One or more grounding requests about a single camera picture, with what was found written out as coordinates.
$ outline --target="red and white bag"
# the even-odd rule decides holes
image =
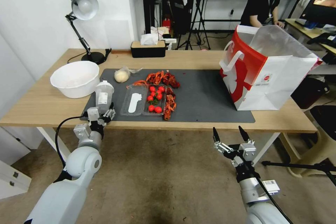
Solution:
[[[239,25],[224,50],[220,74],[237,110],[279,110],[306,74],[321,63],[277,26]]]

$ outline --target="chair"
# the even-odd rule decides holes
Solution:
[[[287,134],[281,134],[280,140],[290,156],[291,163],[313,165],[320,163],[336,153],[336,106],[315,106],[305,112],[307,117],[318,129],[317,141],[308,151],[300,155],[290,142]],[[313,137],[315,134],[304,134]],[[315,170],[289,168],[294,176],[302,177],[311,174],[324,174]]]

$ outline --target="desk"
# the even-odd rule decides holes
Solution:
[[[285,19],[285,22],[287,24],[285,28],[287,32],[290,32],[290,30],[293,29],[295,31],[298,31],[301,35],[303,35],[297,39],[300,43],[303,43],[304,38],[313,39],[321,35],[323,32],[326,32],[325,30],[320,29],[320,28],[314,28],[310,30],[305,29],[302,25],[296,23],[295,19]],[[326,52],[336,55],[336,48],[331,47],[326,44],[318,43],[318,45],[320,45],[324,50],[326,50]],[[336,73],[336,65],[327,65],[325,63],[322,63],[315,69],[309,71],[308,74],[326,75],[326,74],[335,74],[335,73]]]
[[[55,131],[65,118],[79,116],[85,107],[89,96],[70,99],[62,95],[50,84],[50,76],[59,67],[65,65],[71,57],[84,52],[82,49],[69,49],[63,56],[35,83],[35,85],[15,104],[0,120],[0,126],[37,127],[46,140],[55,147]],[[130,52],[110,54],[103,64],[99,65],[100,73],[105,68],[144,67],[147,69],[218,69],[222,51],[166,51],[164,58],[132,58]],[[247,132],[267,132],[265,144],[256,155],[256,161],[273,143],[280,132],[314,133],[315,126],[309,121],[296,103],[290,98],[278,111],[253,111],[255,123],[198,123],[198,122],[142,122],[142,121],[112,121],[106,129],[138,129],[138,130],[220,130],[238,131],[240,125]],[[67,121],[63,127],[73,128],[83,121],[74,119]],[[66,159],[70,154],[59,138],[62,156]]]
[[[314,28],[314,29],[305,29],[302,25],[298,24],[295,22],[295,19],[285,19],[285,22],[290,25],[291,27],[295,28],[296,30],[298,30],[299,32],[301,32],[302,34],[304,34],[305,36],[307,36],[310,39],[313,39],[319,35],[321,35],[322,33],[326,32],[323,29],[320,28]],[[336,55],[336,48],[331,47],[329,45],[326,44],[320,44],[320,46],[322,46],[326,51],[333,53]]]

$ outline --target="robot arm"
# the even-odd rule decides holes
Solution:
[[[79,139],[77,149],[69,155],[61,175],[44,191],[24,224],[76,222],[88,186],[102,163],[99,149],[104,127],[116,114],[113,104],[103,116],[100,116],[98,107],[89,108],[87,113],[89,123],[74,128]]]
[[[279,192],[275,180],[260,181],[260,175],[251,165],[256,152],[254,141],[239,127],[245,141],[238,145],[226,145],[219,139],[218,133],[213,128],[214,148],[224,157],[231,159],[237,172],[237,182],[241,188],[241,197],[247,211],[247,224],[289,224],[292,223],[282,212],[271,195]]]

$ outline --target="lamp arm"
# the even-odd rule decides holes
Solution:
[[[68,22],[70,23],[73,30],[75,31],[76,35],[78,36],[78,39],[79,39],[80,43],[85,48],[86,53],[87,53],[88,57],[90,58],[91,57],[90,46],[86,42],[86,40],[79,34],[79,32],[77,31],[76,27],[73,24],[73,20],[75,20],[77,18],[75,16],[72,16],[72,12],[70,14],[66,15],[65,17],[68,20]]]

